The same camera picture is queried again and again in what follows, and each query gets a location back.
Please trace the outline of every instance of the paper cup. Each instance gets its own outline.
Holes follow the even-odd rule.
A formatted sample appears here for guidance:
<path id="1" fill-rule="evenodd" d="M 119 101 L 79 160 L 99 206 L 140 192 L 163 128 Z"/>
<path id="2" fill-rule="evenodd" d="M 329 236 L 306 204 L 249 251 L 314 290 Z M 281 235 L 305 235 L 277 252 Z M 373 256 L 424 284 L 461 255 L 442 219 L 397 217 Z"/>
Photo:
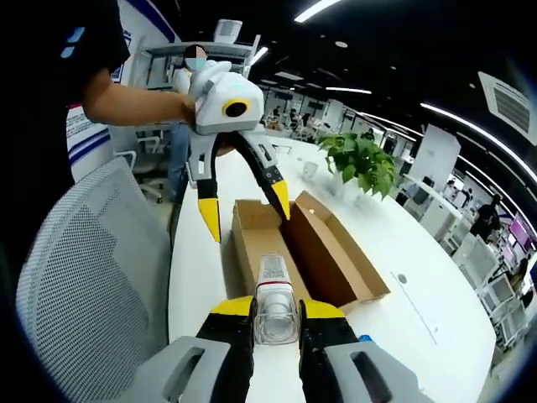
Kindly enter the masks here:
<path id="1" fill-rule="evenodd" d="M 304 163 L 304 169 L 302 170 L 302 176 L 307 181 L 311 181 L 311 178 L 313 178 L 313 175 L 317 172 L 317 169 L 319 169 L 319 165 L 315 162 L 306 161 Z"/>

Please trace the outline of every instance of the floor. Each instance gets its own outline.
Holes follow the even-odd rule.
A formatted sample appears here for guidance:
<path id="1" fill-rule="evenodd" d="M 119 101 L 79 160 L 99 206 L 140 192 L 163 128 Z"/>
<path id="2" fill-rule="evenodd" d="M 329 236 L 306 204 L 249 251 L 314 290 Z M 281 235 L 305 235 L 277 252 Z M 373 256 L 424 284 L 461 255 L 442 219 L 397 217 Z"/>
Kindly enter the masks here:
<path id="1" fill-rule="evenodd" d="M 152 210 L 156 214 L 159 221 L 166 228 L 170 234 L 172 245 L 175 239 L 175 228 L 177 226 L 177 219 L 180 213 L 180 204 L 172 203 L 169 200 L 168 181 L 162 180 L 162 202 L 157 203 L 156 197 L 147 193 L 144 193 L 146 199 L 149 202 Z"/>
<path id="2" fill-rule="evenodd" d="M 522 342 L 518 343 L 506 354 L 495 352 L 494 359 L 499 355 L 499 362 L 489 372 L 477 403 L 493 403 L 496 401 L 503 389 L 510 384 L 526 353 L 526 346 Z"/>

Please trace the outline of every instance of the camera lens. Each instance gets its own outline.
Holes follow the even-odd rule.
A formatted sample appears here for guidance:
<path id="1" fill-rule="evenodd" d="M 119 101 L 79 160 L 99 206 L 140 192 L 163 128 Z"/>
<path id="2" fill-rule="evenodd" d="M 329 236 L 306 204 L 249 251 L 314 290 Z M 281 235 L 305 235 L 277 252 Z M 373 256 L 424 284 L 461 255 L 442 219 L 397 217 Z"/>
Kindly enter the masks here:
<path id="1" fill-rule="evenodd" d="M 248 108 L 243 102 L 234 102 L 226 108 L 226 115 L 230 118 L 236 118 L 246 112 Z"/>

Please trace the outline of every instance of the black ceiling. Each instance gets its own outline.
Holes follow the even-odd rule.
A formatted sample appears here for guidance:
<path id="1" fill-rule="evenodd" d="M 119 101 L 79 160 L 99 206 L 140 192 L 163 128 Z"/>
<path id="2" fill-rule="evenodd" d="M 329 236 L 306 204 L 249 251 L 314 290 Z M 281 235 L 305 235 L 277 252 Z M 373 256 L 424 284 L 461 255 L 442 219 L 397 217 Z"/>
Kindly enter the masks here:
<path id="1" fill-rule="evenodd" d="M 500 156 L 537 196 L 537 184 L 503 151 L 466 126 L 420 106 L 429 103 L 475 123 L 537 171 L 537 147 L 488 111 L 477 76 L 484 71 L 528 97 L 537 94 L 537 33 L 531 2 L 513 0 L 495 6 L 484 0 L 342 0 L 304 24 L 294 21 L 316 2 L 154 0 L 184 41 L 211 41 L 220 18 L 243 21 L 239 43 L 251 44 L 261 34 L 260 46 L 269 52 L 252 68 L 252 81 L 264 78 L 289 87 L 292 81 L 274 75 L 287 71 L 304 77 L 301 85 L 367 89 L 373 94 L 309 86 L 300 92 L 339 99 L 419 132 L 422 125 L 432 123 L 464 133 Z M 348 48 L 335 46 L 336 41 L 346 42 Z M 460 136 L 458 140 L 462 156 L 507 191 L 537 228 L 537 202 L 523 185 L 484 150 Z M 456 167 L 487 183 L 463 161 L 458 160 Z M 509 201 L 506 204 L 515 211 Z"/>

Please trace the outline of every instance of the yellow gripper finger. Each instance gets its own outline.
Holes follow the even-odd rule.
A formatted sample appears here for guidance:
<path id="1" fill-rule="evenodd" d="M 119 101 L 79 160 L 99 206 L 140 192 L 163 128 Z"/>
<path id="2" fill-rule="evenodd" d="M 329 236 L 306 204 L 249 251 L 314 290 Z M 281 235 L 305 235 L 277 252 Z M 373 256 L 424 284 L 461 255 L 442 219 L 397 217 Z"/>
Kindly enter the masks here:
<path id="1" fill-rule="evenodd" d="M 284 210 L 285 217 L 289 220 L 290 208 L 289 208 L 289 193 L 287 191 L 287 183 L 285 183 L 284 180 L 278 181 L 272 184 L 272 189 L 274 193 L 276 193 L 276 196 L 278 197 L 279 204 L 282 206 L 282 209 Z"/>
<path id="2" fill-rule="evenodd" d="M 218 209 L 218 199 L 199 199 L 198 207 L 200 209 L 201 216 L 203 221 L 205 221 L 206 226 L 209 228 L 212 237 L 217 242 L 221 242 L 220 236 L 220 211 Z"/>

